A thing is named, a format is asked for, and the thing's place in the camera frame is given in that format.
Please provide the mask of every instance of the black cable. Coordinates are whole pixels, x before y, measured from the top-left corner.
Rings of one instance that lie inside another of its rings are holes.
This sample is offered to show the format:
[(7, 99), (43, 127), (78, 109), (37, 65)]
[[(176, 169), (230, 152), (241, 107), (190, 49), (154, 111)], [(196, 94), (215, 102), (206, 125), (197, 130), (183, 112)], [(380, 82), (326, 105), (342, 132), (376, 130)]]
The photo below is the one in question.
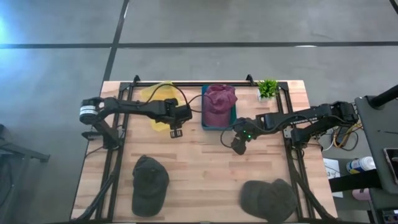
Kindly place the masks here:
[(241, 122), (238, 122), (238, 123), (235, 123), (235, 124), (231, 124), (231, 125), (229, 125), (228, 127), (226, 127), (226, 128), (223, 129), (223, 131), (222, 131), (221, 134), (220, 134), (220, 142), (221, 142), (221, 144), (222, 144), (223, 146), (228, 147), (228, 148), (230, 148), (230, 149), (233, 148), (232, 146), (229, 146), (229, 145), (227, 145), (227, 144), (225, 144), (225, 143), (223, 142), (223, 135), (224, 135), (224, 132), (225, 132), (228, 128), (233, 128), (233, 127), (235, 127), (236, 125), (243, 124), (243, 123), (245, 123), (245, 121), (241, 121)]
[(159, 85), (158, 87), (156, 87), (156, 89), (152, 92), (151, 96), (149, 97), (149, 99), (145, 103), (139, 104), (138, 106), (147, 105), (150, 102), (150, 100), (152, 99), (152, 97), (154, 97), (156, 91), (162, 86), (172, 86), (172, 87), (176, 88), (182, 94), (182, 96), (184, 97), (185, 104), (188, 105), (187, 97), (185, 96), (184, 92), (179, 87), (177, 87), (177, 86), (175, 86), (173, 84), (163, 83), (163, 84)]
[(14, 185), (14, 181), (12, 179), (12, 169), (11, 169), (11, 165), (9, 163), (9, 161), (6, 161), (6, 164), (8, 166), (8, 173), (9, 173), (9, 180), (10, 180), (10, 188), (8, 189), (6, 196), (4, 196), (4, 199), (0, 202), (0, 208), (6, 203), (8, 196), (11, 193), (12, 190), (12, 186)]
[(104, 146), (101, 146), (101, 147), (99, 147), (99, 148), (97, 148), (97, 149), (92, 150), (91, 152), (89, 152), (89, 153), (86, 154), (85, 158), (87, 158), (88, 155), (90, 155), (90, 154), (92, 154), (92, 153), (94, 153), (94, 152), (96, 152), (96, 151), (98, 151), (98, 150), (100, 150), (100, 149), (102, 149), (102, 148), (104, 148)]
[[(297, 149), (291, 150), (290, 153), (292, 153), (293, 151), (295, 151), (296, 154), (298, 153)], [(300, 152), (301, 152), (301, 158), (304, 158), (304, 155), (305, 155), (304, 150), (303, 150), (303, 149), (300, 149)]]
[(339, 134), (337, 134), (337, 135), (335, 136), (335, 133), (336, 133), (337, 130), (339, 130), (339, 128), (335, 129), (335, 130), (331, 133), (330, 141), (333, 142), (333, 138), (336, 138), (337, 136), (341, 136), (341, 135), (346, 136), (346, 135), (349, 135), (349, 134), (351, 134), (351, 133), (354, 133), (354, 134), (356, 135), (356, 139), (355, 139), (355, 144), (354, 144), (354, 146), (353, 146), (352, 148), (346, 149), (346, 148), (344, 148), (344, 147), (338, 147), (339, 149), (346, 150), (346, 151), (352, 151), (352, 150), (354, 150), (354, 149), (356, 148), (356, 146), (358, 145), (358, 142), (359, 142), (359, 135), (358, 135), (358, 133), (357, 133), (356, 131), (359, 130), (359, 129), (361, 129), (361, 127), (356, 128), (356, 129), (353, 129), (353, 130), (351, 130), (351, 131), (349, 131), (349, 132), (347, 132), (347, 133), (339, 133)]
[[(214, 104), (213, 99), (211, 99), (210, 96), (208, 96), (208, 95), (202, 95), (202, 94), (201, 94), (201, 95), (194, 96), (194, 97), (188, 102), (188, 104), (191, 104), (191, 102), (192, 102), (194, 99), (198, 98), (199, 96), (205, 96), (205, 97), (209, 98), (209, 99), (211, 100), (211, 102)], [(193, 112), (196, 112), (196, 113), (201, 113), (201, 111), (197, 111), (197, 110), (194, 110), (194, 109), (192, 109), (192, 108), (191, 108), (191, 110), (192, 110)]]
[(350, 151), (352, 151), (352, 150), (355, 149), (355, 147), (358, 145), (359, 136), (358, 136), (358, 133), (356, 133), (356, 132), (354, 132), (354, 134), (356, 135), (356, 140), (355, 140), (354, 146), (353, 146), (351, 149), (346, 149), (346, 148), (344, 148), (344, 147), (341, 146), (340, 149), (346, 150), (346, 151), (348, 151), (348, 152), (350, 152)]
[[(126, 134), (126, 130), (123, 130), (122, 133), (120, 134), (119, 139), (121, 139), (122, 137), (124, 138), (124, 135), (125, 135), (125, 134)], [(96, 152), (96, 151), (98, 151), (98, 150), (100, 150), (100, 149), (102, 149), (102, 148), (104, 148), (104, 146), (101, 146), (101, 147), (99, 147), (99, 148), (97, 148), (97, 149), (94, 149), (94, 150), (92, 150), (91, 152), (87, 153), (86, 156), (85, 156), (85, 159), (88, 157), (88, 155), (90, 155), (90, 154), (92, 154), (92, 153), (94, 153), (94, 152)]]
[(336, 119), (338, 119), (339, 121), (341, 121), (341, 122), (343, 122), (343, 123), (345, 123), (345, 124), (351, 124), (350, 122), (347, 122), (347, 121), (345, 121), (345, 120), (343, 120), (343, 119), (337, 117), (336, 115), (329, 115), (329, 117), (336, 118)]

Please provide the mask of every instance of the white sticker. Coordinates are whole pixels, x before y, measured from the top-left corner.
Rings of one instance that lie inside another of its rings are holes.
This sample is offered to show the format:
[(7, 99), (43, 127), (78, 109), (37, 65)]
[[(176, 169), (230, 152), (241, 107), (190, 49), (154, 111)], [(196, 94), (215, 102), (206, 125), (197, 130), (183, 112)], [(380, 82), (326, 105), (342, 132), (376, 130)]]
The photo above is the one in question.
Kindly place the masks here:
[(82, 106), (80, 108), (80, 111), (83, 111), (83, 110), (95, 110), (95, 106)]
[(83, 110), (83, 111), (81, 111), (80, 112), (80, 115), (82, 115), (82, 114), (94, 114), (94, 115), (97, 115), (98, 114), (98, 112), (97, 111), (95, 111), (95, 110)]

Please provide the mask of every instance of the maroon cap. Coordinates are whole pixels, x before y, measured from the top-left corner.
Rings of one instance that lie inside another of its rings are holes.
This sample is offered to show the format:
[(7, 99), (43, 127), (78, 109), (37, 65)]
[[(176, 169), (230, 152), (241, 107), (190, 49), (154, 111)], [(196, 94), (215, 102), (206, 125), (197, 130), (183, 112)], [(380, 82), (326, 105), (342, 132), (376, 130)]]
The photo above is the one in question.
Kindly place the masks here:
[(229, 126), (231, 108), (238, 98), (235, 88), (229, 85), (210, 85), (203, 97), (205, 125), (219, 128)]

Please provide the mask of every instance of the yellow bag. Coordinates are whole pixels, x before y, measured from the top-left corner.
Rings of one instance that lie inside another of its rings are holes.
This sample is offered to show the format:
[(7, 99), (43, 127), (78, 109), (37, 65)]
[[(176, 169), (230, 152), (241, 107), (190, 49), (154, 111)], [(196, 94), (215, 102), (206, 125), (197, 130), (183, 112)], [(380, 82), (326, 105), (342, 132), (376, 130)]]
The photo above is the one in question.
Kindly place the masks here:
[[(164, 84), (164, 83), (173, 84), (171, 81), (166, 81), (166, 82), (162, 82), (162, 83), (147, 87), (147, 88), (141, 90), (141, 100), (143, 102), (147, 101), (149, 99), (149, 97), (151, 96), (151, 94), (154, 92), (154, 90), (158, 86), (160, 86), (161, 84)], [(178, 101), (178, 105), (181, 105), (182, 100), (177, 97), (177, 95), (179, 95), (179, 92), (177, 93), (177, 91), (178, 90), (172, 86), (168, 86), (168, 85), (162, 86), (156, 90), (154, 96), (150, 100), (152, 101), (152, 100), (165, 100), (165, 99), (176, 98)], [(152, 126), (152, 128), (155, 131), (163, 131), (166, 129), (170, 129), (170, 126), (168, 124), (165, 124), (162, 122), (156, 123), (155, 120), (153, 120), (153, 119), (150, 121), (150, 125)]]

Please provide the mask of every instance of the wire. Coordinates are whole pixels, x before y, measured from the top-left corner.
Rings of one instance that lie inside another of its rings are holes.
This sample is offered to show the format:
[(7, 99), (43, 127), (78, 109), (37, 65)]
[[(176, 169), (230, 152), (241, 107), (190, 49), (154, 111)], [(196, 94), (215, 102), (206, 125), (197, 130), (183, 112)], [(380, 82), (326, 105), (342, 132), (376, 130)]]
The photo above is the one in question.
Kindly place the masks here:
[(8, 173), (9, 173), (9, 180), (10, 180), (10, 188), (8, 189), (8, 191), (7, 191), (7, 193), (6, 193), (6, 196), (4, 196), (4, 199), (0, 202), (0, 208), (6, 203), (6, 201), (7, 201), (7, 199), (8, 199), (8, 196), (10, 195), (11, 190), (12, 190), (12, 188), (13, 188), (13, 186), (14, 186), (14, 181), (13, 181), (13, 179), (12, 179), (12, 169), (11, 169), (11, 165), (10, 165), (9, 161), (6, 161), (6, 164), (7, 164), (7, 166), (8, 166)]
[[(294, 150), (291, 150), (291, 152), (290, 153), (292, 153), (293, 151), (295, 151), (296, 152), (296, 155), (298, 155), (298, 150), (297, 149), (294, 149)], [(304, 152), (304, 150), (303, 149), (300, 149), (300, 154), (301, 154), (301, 158), (304, 158), (304, 155), (305, 155), (305, 152)]]
[(343, 122), (343, 123), (345, 123), (345, 124), (350, 124), (349, 122), (347, 122), (347, 121), (345, 121), (345, 120), (343, 120), (343, 119), (337, 117), (336, 115), (329, 115), (329, 117), (336, 118), (336, 119), (338, 119), (339, 121), (341, 121), (341, 122)]
[(354, 132), (354, 134), (356, 135), (356, 140), (355, 140), (354, 146), (353, 146), (351, 149), (346, 149), (346, 148), (344, 148), (344, 147), (340, 147), (340, 149), (346, 150), (346, 151), (348, 151), (348, 152), (355, 149), (355, 147), (358, 145), (359, 136), (358, 136), (358, 133), (356, 133), (356, 132)]
[[(121, 133), (120, 136), (119, 136), (119, 139), (121, 139), (122, 137), (124, 138), (125, 135), (126, 135), (126, 130), (123, 129), (122, 133)], [(94, 149), (94, 150), (92, 150), (91, 152), (87, 153), (86, 156), (85, 156), (85, 159), (88, 157), (88, 155), (90, 155), (90, 154), (92, 154), (92, 153), (94, 153), (94, 152), (96, 152), (96, 151), (98, 151), (98, 150), (100, 150), (100, 149), (102, 149), (102, 148), (104, 148), (104, 146), (101, 146), (101, 147), (99, 147), (99, 148), (97, 148), (97, 149)]]
[(323, 152), (325, 152), (325, 151), (327, 151), (327, 150), (329, 150), (329, 149), (331, 149), (331, 147), (334, 145), (334, 139), (333, 139), (333, 142), (330, 144), (330, 146), (327, 148), (327, 149), (324, 149), (324, 150), (322, 150)]
[[(194, 96), (194, 97), (188, 102), (188, 104), (191, 104), (191, 102), (192, 102), (194, 99), (198, 98), (199, 96), (205, 96), (205, 97), (209, 98), (209, 99), (211, 100), (211, 102), (214, 104), (213, 99), (211, 99), (210, 96), (208, 96), (208, 95), (202, 95), (202, 94), (201, 94), (201, 95)], [(194, 109), (192, 109), (192, 108), (191, 108), (191, 110), (192, 110), (193, 112), (196, 112), (196, 113), (201, 113), (201, 111), (197, 111), (197, 110), (194, 110)]]
[(224, 128), (223, 131), (222, 131), (221, 134), (220, 134), (220, 142), (221, 142), (221, 144), (222, 144), (223, 146), (225, 146), (225, 147), (230, 148), (230, 149), (232, 149), (233, 147), (235, 147), (235, 146), (229, 146), (229, 145), (227, 145), (227, 144), (225, 144), (225, 143), (223, 142), (223, 135), (224, 135), (224, 132), (225, 132), (228, 128), (233, 128), (233, 127), (235, 127), (236, 125), (243, 124), (243, 123), (245, 123), (245, 122), (246, 122), (246, 121), (241, 121), (241, 122), (238, 122), (238, 123), (235, 123), (235, 124), (231, 124), (231, 125), (229, 125), (228, 127)]
[(152, 92), (151, 96), (149, 97), (149, 99), (148, 99), (145, 103), (139, 104), (138, 106), (147, 105), (147, 104), (150, 102), (150, 100), (154, 97), (156, 91), (157, 91), (160, 87), (162, 87), (162, 86), (172, 86), (172, 87), (176, 88), (176, 89), (182, 94), (182, 96), (184, 97), (185, 104), (188, 105), (187, 97), (185, 96), (184, 92), (183, 92), (179, 87), (177, 87), (177, 86), (175, 86), (175, 85), (173, 85), (173, 84), (163, 83), (163, 84), (159, 85), (158, 87), (156, 87), (156, 89)]
[[(352, 150), (354, 150), (355, 147), (358, 145), (358, 142), (359, 142), (359, 136), (358, 136), (358, 134), (357, 134), (356, 131), (362, 128), (361, 123), (352, 125), (352, 127), (350, 127), (350, 128), (347, 130), (347, 132), (345, 132), (345, 133), (339, 133), (339, 134), (337, 134), (337, 130), (339, 130), (339, 128), (337, 128), (336, 130), (334, 130), (334, 131), (332, 132), (332, 134), (331, 134), (331, 143), (332, 143), (335, 147), (337, 147), (337, 148), (339, 148), (339, 149), (342, 149), (342, 150), (346, 150), (346, 151), (352, 151)], [(353, 146), (352, 148), (350, 148), (350, 149), (344, 148), (342, 145), (343, 145), (344, 142), (347, 141), (347, 138), (348, 138), (348, 136), (349, 136), (351, 133), (354, 133), (354, 134), (356, 135), (355, 144), (354, 144), (354, 146)], [(344, 138), (343, 138), (343, 140), (341, 141), (341, 143), (337, 144), (336, 138), (337, 138), (338, 136), (341, 136), (342, 134), (343, 134)]]
[(92, 153), (94, 153), (94, 152), (96, 152), (96, 151), (98, 151), (98, 150), (100, 150), (100, 149), (102, 149), (102, 148), (104, 148), (104, 146), (101, 146), (101, 147), (99, 147), (99, 148), (97, 148), (97, 149), (92, 150), (91, 152), (89, 152), (89, 153), (86, 154), (85, 158), (87, 158), (88, 155), (90, 155), (90, 154), (92, 154)]

